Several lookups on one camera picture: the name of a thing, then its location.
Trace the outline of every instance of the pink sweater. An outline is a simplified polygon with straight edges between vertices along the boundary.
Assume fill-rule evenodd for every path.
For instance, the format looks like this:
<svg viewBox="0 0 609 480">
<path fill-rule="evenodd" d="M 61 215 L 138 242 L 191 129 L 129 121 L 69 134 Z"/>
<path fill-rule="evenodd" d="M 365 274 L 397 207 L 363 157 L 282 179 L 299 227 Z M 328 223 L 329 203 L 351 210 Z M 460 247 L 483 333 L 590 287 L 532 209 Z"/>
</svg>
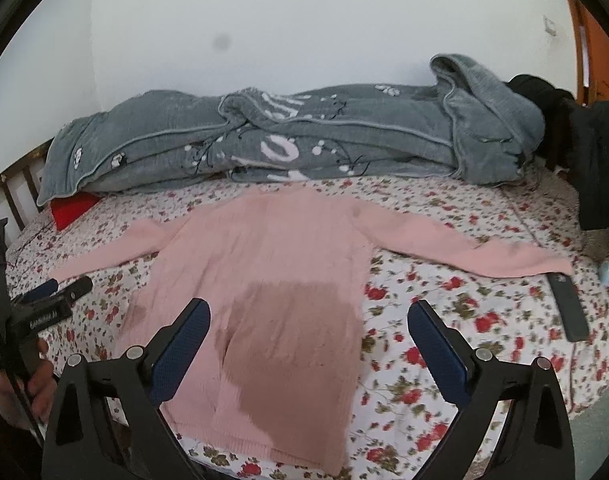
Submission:
<svg viewBox="0 0 609 480">
<path fill-rule="evenodd" d="M 51 276 L 62 282 L 159 251 L 114 354 L 145 345 L 191 298 L 209 303 L 208 336 L 162 406 L 169 424 L 216 447 L 336 475 L 376 248 L 497 278 L 572 273 L 567 259 L 534 245 L 480 244 L 425 216 L 287 186 L 252 188 L 163 224 L 134 222 Z"/>
</svg>

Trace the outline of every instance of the bed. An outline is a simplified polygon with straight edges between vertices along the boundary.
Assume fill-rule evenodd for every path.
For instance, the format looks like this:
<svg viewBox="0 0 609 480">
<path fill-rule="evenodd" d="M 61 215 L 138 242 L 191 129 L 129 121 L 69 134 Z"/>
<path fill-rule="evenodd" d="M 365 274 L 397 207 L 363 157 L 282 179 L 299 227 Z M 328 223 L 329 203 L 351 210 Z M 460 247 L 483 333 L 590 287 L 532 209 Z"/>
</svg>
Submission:
<svg viewBox="0 0 609 480">
<path fill-rule="evenodd" d="M 265 187 L 282 186 L 269 184 Z M 566 340 L 555 300 L 543 276 L 517 280 L 480 278 L 446 266 L 379 251 L 364 287 L 362 372 L 347 434 L 350 459 L 343 479 L 412 478 L 446 432 L 455 409 L 442 399 L 406 328 L 414 298 L 425 298 L 447 325 L 458 328 L 473 348 L 500 359 L 529 364 L 548 357 L 574 417 L 596 402 L 609 385 L 609 290 L 581 247 L 577 215 L 557 196 L 565 186 L 545 170 L 530 173 L 520 186 L 481 188 L 443 179 L 395 177 L 311 181 L 328 194 L 351 194 L 397 210 L 435 218 L 484 239 L 536 242 L 572 259 L 575 283 L 591 327 L 591 340 Z M 47 279 L 50 269 L 120 236 L 135 219 L 164 220 L 201 205 L 236 196 L 248 185 L 212 180 L 158 194 L 110 196 L 59 234 L 49 212 L 41 212 L 9 248 L 12 295 Z M 70 354 L 111 357 L 130 295 L 148 280 L 155 256 L 91 274 L 94 290 L 78 302 L 73 317 L 45 338 L 49 357 L 62 370 Z M 120 406 L 114 416 L 126 422 Z M 499 404 L 478 451 L 483 462 L 499 436 L 507 406 Z M 321 479 L 323 471 L 257 460 L 214 449 L 189 434 L 177 434 L 190 457 L 241 478 Z"/>
</svg>

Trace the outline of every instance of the white wall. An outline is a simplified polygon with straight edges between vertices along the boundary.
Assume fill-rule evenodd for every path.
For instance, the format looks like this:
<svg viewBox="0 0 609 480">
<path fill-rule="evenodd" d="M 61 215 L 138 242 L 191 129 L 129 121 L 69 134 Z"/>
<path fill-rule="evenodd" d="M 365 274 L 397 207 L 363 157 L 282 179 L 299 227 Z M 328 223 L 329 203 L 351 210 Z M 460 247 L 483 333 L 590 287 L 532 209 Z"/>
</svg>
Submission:
<svg viewBox="0 0 609 480">
<path fill-rule="evenodd" d="M 92 49 L 105 109 L 151 88 L 432 84 L 438 52 L 576 88 L 567 0 L 93 0 Z"/>
<path fill-rule="evenodd" d="M 65 123 L 99 110 L 91 0 L 43 0 L 0 58 L 0 173 Z"/>
</svg>

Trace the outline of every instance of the human hand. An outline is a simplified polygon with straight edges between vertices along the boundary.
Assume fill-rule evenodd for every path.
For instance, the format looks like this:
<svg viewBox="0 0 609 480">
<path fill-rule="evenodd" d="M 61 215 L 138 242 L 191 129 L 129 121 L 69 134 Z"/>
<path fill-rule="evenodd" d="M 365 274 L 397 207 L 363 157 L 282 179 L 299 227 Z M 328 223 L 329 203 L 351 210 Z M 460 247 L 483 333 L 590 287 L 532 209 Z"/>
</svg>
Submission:
<svg viewBox="0 0 609 480">
<path fill-rule="evenodd" d="M 49 345 L 45 340 L 38 340 L 38 350 L 42 354 L 46 354 L 49 350 Z M 53 377 L 54 366 L 51 361 L 42 359 L 36 373 L 29 380 L 27 387 L 18 380 L 18 386 L 21 390 L 28 392 L 33 396 L 31 402 L 31 411 L 35 418 L 46 424 L 51 413 L 51 408 L 54 403 L 56 394 L 56 380 Z M 0 370 L 0 414 L 8 424 L 17 428 L 28 430 L 30 428 L 27 417 L 22 412 L 20 403 L 13 391 L 13 386 L 7 377 L 7 374 Z"/>
</svg>

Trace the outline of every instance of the sweater sleeve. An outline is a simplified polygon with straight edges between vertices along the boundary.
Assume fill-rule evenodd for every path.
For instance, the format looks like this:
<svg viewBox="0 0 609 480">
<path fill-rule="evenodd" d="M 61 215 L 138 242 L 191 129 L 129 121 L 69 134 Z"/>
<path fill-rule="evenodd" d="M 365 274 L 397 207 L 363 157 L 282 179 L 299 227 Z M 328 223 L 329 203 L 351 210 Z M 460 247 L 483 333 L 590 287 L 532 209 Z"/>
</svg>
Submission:
<svg viewBox="0 0 609 480">
<path fill-rule="evenodd" d="M 182 229 L 189 217 L 190 215 L 184 215 L 164 223 L 149 218 L 138 220 L 120 238 L 69 259 L 62 267 L 52 270 L 50 277 L 61 283 L 75 276 L 117 267 L 129 260 L 161 251 Z"/>
<path fill-rule="evenodd" d="M 424 215 L 399 213 L 351 199 L 354 226 L 374 245 L 489 278 L 521 278 L 547 272 L 571 276 L 571 262 L 553 251 L 493 237 L 485 243 Z"/>
</svg>

